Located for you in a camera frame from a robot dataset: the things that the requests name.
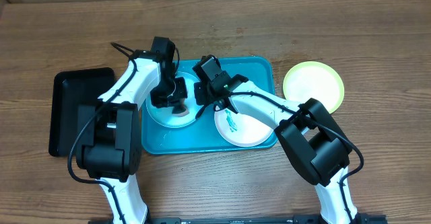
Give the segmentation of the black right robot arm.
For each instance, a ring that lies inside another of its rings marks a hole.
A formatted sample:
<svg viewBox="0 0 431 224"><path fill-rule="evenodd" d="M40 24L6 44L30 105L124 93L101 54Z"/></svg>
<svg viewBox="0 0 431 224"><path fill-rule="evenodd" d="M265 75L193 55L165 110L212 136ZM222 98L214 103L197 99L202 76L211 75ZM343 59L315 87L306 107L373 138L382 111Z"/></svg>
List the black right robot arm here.
<svg viewBox="0 0 431 224"><path fill-rule="evenodd" d="M355 147L330 113L313 98L290 102L257 87L242 76L226 71L196 72L197 103L250 116L271 128L296 172L313 185L323 223L365 223L354 206L347 178L349 154Z"/></svg>

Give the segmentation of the brown bow-shaped sponge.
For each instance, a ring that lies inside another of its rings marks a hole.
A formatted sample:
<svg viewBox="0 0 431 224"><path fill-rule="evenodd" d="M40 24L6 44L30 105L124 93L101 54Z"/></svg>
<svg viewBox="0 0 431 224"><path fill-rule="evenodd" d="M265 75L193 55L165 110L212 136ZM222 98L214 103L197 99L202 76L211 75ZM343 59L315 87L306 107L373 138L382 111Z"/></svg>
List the brown bow-shaped sponge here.
<svg viewBox="0 0 431 224"><path fill-rule="evenodd" d="M189 114L189 110L183 104L177 105L177 106L173 107L173 109L172 109L172 115L173 116L183 117L183 116L186 116L187 114Z"/></svg>

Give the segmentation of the white plate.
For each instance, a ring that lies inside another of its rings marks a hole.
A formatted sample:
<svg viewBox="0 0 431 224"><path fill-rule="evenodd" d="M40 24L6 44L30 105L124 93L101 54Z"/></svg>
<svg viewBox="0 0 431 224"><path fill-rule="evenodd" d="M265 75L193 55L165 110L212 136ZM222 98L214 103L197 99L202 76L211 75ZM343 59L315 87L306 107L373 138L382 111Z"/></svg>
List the white plate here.
<svg viewBox="0 0 431 224"><path fill-rule="evenodd" d="M273 130L257 119L235 114L229 109L214 112L214 122L219 134L237 147L254 147L265 142Z"/></svg>

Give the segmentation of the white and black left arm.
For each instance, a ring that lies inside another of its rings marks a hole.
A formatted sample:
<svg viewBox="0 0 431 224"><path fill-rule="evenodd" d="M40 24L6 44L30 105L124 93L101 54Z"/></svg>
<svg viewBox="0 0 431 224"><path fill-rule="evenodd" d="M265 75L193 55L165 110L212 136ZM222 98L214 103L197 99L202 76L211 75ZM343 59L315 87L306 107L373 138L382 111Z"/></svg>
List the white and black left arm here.
<svg viewBox="0 0 431 224"><path fill-rule="evenodd" d="M76 182L103 189L112 223L149 223L136 177L142 152L138 114L148 96L158 108L181 105L186 86L176 77L180 57L175 46L149 51L116 48L127 56L127 69L96 102L79 107L79 132L67 169Z"/></svg>

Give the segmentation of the light blue plate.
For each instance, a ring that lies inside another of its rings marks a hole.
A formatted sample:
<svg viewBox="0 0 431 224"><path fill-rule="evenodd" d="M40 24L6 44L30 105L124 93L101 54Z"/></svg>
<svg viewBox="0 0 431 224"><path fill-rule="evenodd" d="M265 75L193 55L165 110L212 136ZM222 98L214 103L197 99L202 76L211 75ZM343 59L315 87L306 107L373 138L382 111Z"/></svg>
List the light blue plate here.
<svg viewBox="0 0 431 224"><path fill-rule="evenodd" d="M185 79L187 87L187 98L184 102L184 105L187 107L187 115L174 116L172 114L173 107L156 108L152 105L150 96L145 100L147 112L151 118L158 124L168 128L181 128L190 125L195 121L195 115L201 108L196 104L194 93L194 84L198 82L198 78L190 73L182 71L179 71L177 75Z"/></svg>

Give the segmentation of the yellow-green plate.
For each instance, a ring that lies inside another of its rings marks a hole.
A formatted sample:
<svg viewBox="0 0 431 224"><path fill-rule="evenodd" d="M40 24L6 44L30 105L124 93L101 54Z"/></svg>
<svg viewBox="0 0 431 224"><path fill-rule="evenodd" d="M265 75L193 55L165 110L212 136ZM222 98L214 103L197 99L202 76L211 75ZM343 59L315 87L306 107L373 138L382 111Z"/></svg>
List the yellow-green plate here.
<svg viewBox="0 0 431 224"><path fill-rule="evenodd" d="M293 66L285 75L283 93L287 100L306 102L314 98L330 114L343 102L345 88L339 74L329 65L305 61Z"/></svg>

